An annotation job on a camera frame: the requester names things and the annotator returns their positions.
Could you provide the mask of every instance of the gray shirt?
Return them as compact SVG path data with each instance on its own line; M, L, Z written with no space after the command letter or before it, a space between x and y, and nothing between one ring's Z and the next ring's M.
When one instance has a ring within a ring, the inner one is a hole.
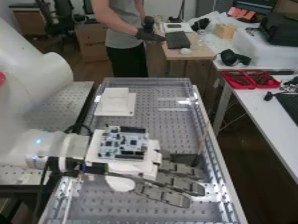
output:
M109 7L119 18L133 26L141 28L141 17L134 0L109 0ZM107 29L105 45L111 48L125 49L137 47L142 43L134 36Z

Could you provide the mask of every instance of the computer keyboard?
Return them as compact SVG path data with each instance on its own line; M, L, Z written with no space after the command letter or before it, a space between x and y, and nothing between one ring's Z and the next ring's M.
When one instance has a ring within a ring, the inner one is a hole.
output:
M183 31L166 33L165 39L169 49L190 48L189 38Z
M275 97L298 126L298 94L278 93Z

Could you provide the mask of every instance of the red tray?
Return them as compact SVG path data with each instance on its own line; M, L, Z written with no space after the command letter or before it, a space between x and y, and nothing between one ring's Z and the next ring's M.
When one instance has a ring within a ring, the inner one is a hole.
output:
M0 87L2 86L5 82L5 75L0 72Z
M259 88L259 89L279 88L280 83L271 77L271 75L267 72L260 71L260 70L246 70L243 72L244 72L246 76L251 79L251 81L254 82L254 85L256 88ZM256 76L256 79L260 79L263 77L270 80L266 82L266 84L259 84L255 81L255 77L252 77L252 76Z
M242 71L223 71L220 75L234 89L254 89L255 83Z

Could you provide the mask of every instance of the circuit board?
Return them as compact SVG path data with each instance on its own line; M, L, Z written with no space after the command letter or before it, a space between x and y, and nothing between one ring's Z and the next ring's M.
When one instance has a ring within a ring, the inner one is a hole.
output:
M101 136L98 157L142 160L147 151L149 134L143 128L107 126Z

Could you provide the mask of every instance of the monitor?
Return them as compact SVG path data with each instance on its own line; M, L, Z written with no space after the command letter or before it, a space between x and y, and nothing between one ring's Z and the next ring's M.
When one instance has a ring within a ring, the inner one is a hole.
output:
M234 0L232 6L266 15L274 10L276 0Z
M83 0L83 11L85 11L85 14L87 14L87 15L94 14L90 1L91 0Z

